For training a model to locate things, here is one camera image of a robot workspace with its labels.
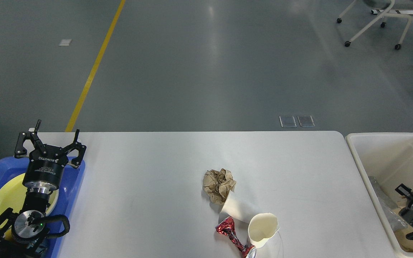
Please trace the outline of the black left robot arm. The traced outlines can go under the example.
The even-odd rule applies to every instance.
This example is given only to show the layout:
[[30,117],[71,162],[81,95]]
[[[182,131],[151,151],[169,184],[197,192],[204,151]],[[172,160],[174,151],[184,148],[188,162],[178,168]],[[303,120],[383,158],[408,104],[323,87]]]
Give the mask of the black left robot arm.
[[79,141],[79,129],[71,144],[48,145],[38,136],[41,120],[33,131],[19,133],[14,157],[28,158],[22,181],[26,188],[21,209],[6,208],[0,214],[0,258],[41,258],[47,239],[61,238],[70,231],[67,215],[47,215],[49,199],[60,188],[67,166],[79,168],[87,147]]

